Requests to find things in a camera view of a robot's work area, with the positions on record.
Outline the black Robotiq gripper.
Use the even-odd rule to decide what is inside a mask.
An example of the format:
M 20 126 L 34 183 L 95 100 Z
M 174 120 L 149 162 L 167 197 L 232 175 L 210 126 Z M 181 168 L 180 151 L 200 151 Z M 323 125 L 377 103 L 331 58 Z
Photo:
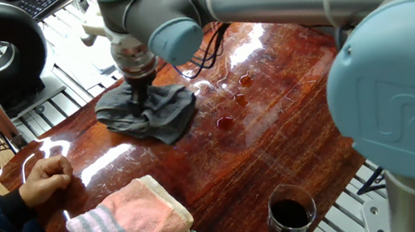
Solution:
M 148 89 L 156 78 L 156 70 L 151 70 L 138 76 L 124 77 L 124 81 L 131 87 L 130 102 L 132 104 L 133 115 L 140 116 L 143 112 L 143 106 L 149 106 L 152 100 L 151 90 Z

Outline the person's bare hand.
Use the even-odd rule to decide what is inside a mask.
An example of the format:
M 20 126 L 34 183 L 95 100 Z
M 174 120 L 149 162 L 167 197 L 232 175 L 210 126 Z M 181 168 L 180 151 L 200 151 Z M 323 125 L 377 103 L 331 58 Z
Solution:
M 73 166 L 65 156 L 40 159 L 20 186 L 19 194 L 31 209 L 42 205 L 56 190 L 66 189 L 72 179 Z

